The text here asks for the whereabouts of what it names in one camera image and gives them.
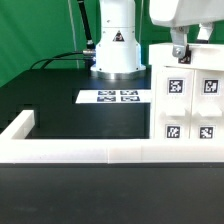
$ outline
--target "green wall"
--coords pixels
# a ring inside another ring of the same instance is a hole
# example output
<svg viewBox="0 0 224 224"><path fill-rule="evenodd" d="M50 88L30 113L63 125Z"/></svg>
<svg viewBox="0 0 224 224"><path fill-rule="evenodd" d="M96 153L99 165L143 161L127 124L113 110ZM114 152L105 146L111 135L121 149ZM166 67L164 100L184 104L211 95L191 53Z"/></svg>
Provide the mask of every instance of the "green wall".
<svg viewBox="0 0 224 224"><path fill-rule="evenodd" d="M78 49L85 48L85 35L76 0L71 0ZM100 40L99 0L85 0L93 40ZM148 45L170 41L168 28L153 26L145 0L141 35L142 62L147 65ZM141 0L136 0L136 39L139 37ZM198 27L191 27L189 41L194 42ZM212 43L224 42L224 23L216 25ZM67 0L0 1L0 86L37 60L74 50ZM76 63L55 62L51 67L76 67Z"/></svg>

